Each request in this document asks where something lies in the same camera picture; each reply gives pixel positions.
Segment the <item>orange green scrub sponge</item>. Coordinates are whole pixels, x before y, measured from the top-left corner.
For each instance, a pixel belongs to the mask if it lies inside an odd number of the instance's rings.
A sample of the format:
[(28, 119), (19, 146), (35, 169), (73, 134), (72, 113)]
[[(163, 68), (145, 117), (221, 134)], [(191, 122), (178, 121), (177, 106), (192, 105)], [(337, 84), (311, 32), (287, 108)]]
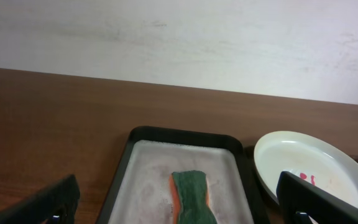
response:
[(169, 187), (173, 200), (173, 224), (217, 224), (209, 207), (209, 191), (204, 172), (172, 172)]

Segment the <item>white plate with red stain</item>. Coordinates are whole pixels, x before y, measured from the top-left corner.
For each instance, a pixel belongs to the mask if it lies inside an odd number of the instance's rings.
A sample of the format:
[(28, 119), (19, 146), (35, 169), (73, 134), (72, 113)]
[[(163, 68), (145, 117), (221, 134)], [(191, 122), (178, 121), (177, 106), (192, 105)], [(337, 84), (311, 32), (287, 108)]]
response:
[(280, 173), (288, 171), (358, 208), (358, 163), (318, 138), (292, 131), (268, 133), (254, 147), (254, 162), (275, 202)]

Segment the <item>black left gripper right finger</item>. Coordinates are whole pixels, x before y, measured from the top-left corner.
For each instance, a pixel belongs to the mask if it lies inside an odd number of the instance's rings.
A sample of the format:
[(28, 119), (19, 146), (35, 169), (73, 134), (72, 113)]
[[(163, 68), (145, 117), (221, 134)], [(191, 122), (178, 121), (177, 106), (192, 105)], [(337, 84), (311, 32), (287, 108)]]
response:
[(281, 172), (276, 193), (286, 224), (358, 224), (358, 208), (288, 171)]

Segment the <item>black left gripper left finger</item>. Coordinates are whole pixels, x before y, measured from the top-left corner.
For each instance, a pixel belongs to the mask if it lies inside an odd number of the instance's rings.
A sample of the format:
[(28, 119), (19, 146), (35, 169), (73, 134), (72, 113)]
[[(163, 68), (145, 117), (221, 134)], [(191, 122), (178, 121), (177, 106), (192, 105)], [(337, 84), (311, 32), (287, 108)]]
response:
[(71, 174), (1, 210), (0, 224), (73, 224), (79, 199), (79, 185)]

